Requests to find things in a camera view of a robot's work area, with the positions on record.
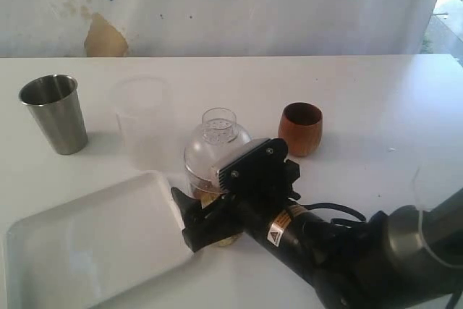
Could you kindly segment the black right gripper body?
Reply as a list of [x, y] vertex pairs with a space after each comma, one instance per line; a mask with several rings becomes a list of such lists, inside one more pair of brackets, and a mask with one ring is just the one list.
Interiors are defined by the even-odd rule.
[[[287, 163], [289, 163], [289, 173], [290, 174], [295, 174], [296, 179], [300, 178], [300, 166], [296, 162], [293, 162], [291, 160], [287, 160]], [[241, 212], [244, 214], [244, 217], [251, 218], [269, 218], [271, 215], [277, 215], [277, 210], [278, 213], [285, 211], [285, 207], [289, 208], [290, 210], [293, 209], [295, 211], [295, 208], [290, 208], [294, 206], [297, 203], [296, 200], [285, 200], [285, 201], [277, 201], [276, 203], [271, 201], [269, 197], [258, 197], [259, 199], [254, 199], [251, 201], [241, 201], [240, 205], [237, 206], [238, 208], [241, 208]]]

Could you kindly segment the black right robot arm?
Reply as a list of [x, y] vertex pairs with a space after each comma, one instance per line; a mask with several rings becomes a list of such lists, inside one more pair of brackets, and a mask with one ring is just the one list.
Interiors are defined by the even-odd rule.
[[462, 194], [430, 211], [366, 218], [335, 203], [300, 205], [297, 163], [243, 159], [219, 170], [208, 206], [172, 188], [189, 249], [244, 232], [315, 290], [326, 308], [408, 308], [462, 297]]

